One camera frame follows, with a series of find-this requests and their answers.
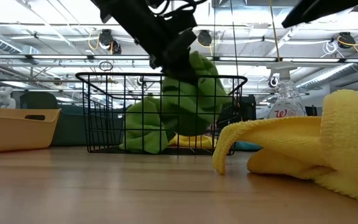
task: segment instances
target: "green towel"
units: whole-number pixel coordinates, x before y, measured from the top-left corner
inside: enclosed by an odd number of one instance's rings
[[[190,64],[195,69],[196,75],[200,76],[197,86],[181,82],[179,88],[177,80],[165,77],[162,83],[162,100],[147,96],[143,102],[136,103],[128,108],[126,114],[126,149],[134,152],[143,150],[142,136],[144,135],[144,150],[157,154],[160,152],[160,146],[161,150],[168,146],[175,133],[184,136],[201,135],[210,124],[214,123],[214,119],[218,119],[223,103],[230,102],[231,97],[227,96],[218,78],[202,77],[202,75],[218,76],[216,67],[198,52],[190,54]],[[142,107],[143,111],[147,112],[144,115],[142,113],[131,113],[142,112]]]

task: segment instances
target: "blue object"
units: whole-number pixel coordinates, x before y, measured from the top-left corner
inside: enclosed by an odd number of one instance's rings
[[[245,141],[238,141],[231,146],[231,150],[241,152],[256,152],[261,149],[263,149],[262,146]]]

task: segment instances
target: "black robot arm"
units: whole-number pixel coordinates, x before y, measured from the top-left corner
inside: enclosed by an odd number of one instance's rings
[[[182,0],[187,4],[166,14],[154,14],[149,9],[149,6],[157,8],[164,1],[92,0],[100,9],[103,23],[113,17],[150,55],[152,68],[162,67],[163,72],[177,80],[195,83],[195,72],[189,63],[190,45],[196,39],[191,30],[197,26],[193,13],[196,5],[206,0]]]

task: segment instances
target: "white stuffed toy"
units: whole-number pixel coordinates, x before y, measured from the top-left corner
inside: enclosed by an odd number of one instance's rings
[[[16,101],[11,98],[11,87],[0,87],[0,108],[16,109]]]

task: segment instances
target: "tan plastic bin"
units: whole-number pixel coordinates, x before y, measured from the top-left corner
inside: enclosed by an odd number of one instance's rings
[[[48,148],[59,114],[60,110],[0,108],[0,152]]]

